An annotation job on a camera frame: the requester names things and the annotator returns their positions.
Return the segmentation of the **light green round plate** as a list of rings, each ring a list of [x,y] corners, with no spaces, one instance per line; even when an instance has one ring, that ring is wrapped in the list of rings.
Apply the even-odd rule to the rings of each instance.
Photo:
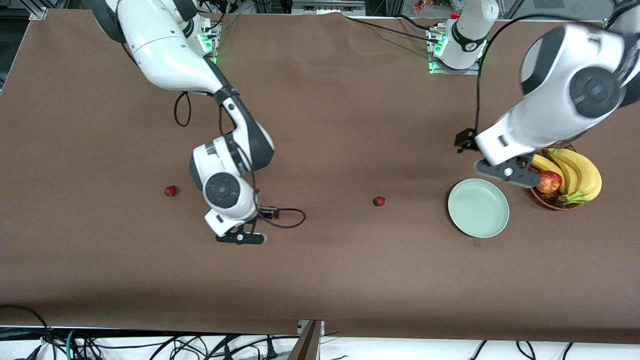
[[[452,187],[446,209],[453,224],[476,239],[489,239],[505,230],[510,206],[505,194],[493,183],[467,178]]]

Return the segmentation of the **red apple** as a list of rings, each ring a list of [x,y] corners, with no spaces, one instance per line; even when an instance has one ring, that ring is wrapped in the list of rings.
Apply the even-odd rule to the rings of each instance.
[[[559,173],[551,170],[543,170],[538,173],[539,182],[535,187],[539,193],[552,194],[560,191],[563,185],[563,177]]]

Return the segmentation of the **brown wicker basket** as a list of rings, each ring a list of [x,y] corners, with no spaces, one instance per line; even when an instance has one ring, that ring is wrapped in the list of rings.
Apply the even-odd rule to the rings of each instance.
[[[574,144],[572,142],[567,142],[567,143],[554,143],[553,145],[550,146],[551,148],[556,148],[556,149],[567,149],[567,150],[572,150],[576,153],[578,153],[578,149],[574,146]],[[539,155],[540,157],[544,157],[547,160],[552,160],[550,158],[550,156],[548,156],[547,154],[547,149],[549,147],[546,148],[541,148],[539,150],[537,150],[535,153],[537,155]],[[539,173],[540,170],[535,167],[534,165],[530,165],[529,169],[528,169],[531,173]],[[538,207],[540,208],[546,208],[547,210],[551,210],[551,211],[570,211],[570,210],[574,210],[576,208],[580,208],[583,207],[583,205],[585,205],[585,203],[569,203],[567,205],[563,205],[563,202],[560,201],[559,197],[561,196],[560,192],[556,191],[554,193],[550,193],[550,194],[545,194],[545,193],[540,193],[535,187],[531,187],[529,189],[525,189],[524,190],[524,194],[526,194],[526,196],[528,196],[528,198],[535,203]]]

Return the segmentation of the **brown table cover sheet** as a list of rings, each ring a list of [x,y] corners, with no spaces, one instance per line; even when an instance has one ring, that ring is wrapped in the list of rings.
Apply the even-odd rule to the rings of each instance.
[[[567,211],[498,182],[499,235],[450,221],[473,76],[342,14],[225,18],[218,65],[274,141],[265,244],[219,243],[189,172],[218,108],[151,84],[89,10],[31,22],[0,93],[0,305],[52,327],[640,344],[640,102],[574,144],[602,191]],[[164,194],[167,186],[178,194]],[[373,199],[386,198],[382,207]]]

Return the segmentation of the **yellow banana bunch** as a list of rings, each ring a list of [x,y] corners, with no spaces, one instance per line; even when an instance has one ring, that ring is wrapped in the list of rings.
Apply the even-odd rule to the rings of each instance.
[[[558,191],[558,199],[563,205],[585,204],[601,193],[601,173],[585,155],[550,146],[547,146],[546,153],[551,161],[535,153],[531,164],[540,171],[554,171],[562,176],[563,185]]]

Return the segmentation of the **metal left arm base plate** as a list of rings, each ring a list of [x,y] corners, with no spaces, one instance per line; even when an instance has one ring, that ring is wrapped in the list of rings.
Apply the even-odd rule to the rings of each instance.
[[[429,73],[431,75],[468,75],[477,76],[480,70],[479,60],[476,59],[474,64],[465,69],[456,69],[448,66],[441,59],[440,55],[448,45],[448,37],[445,35],[445,29],[431,26],[428,30],[425,30],[425,36],[428,40],[435,40],[435,42],[427,41],[427,58],[429,62]]]

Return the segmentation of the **grey metal post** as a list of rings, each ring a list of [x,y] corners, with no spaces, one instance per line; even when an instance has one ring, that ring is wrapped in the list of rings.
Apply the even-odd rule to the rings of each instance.
[[[320,341],[325,335],[325,321],[300,319],[297,332],[299,337],[286,360],[318,360]]]

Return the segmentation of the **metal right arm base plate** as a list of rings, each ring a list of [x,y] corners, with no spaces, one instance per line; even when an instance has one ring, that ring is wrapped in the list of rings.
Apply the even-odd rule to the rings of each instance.
[[[202,17],[198,27],[198,41],[201,47],[202,57],[217,63],[218,48],[220,45],[222,23]]]

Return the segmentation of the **grey metal bracket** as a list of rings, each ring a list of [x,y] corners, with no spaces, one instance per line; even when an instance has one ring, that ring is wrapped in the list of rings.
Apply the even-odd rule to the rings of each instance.
[[[324,15],[341,13],[345,16],[366,16],[365,0],[291,0],[292,15]]]

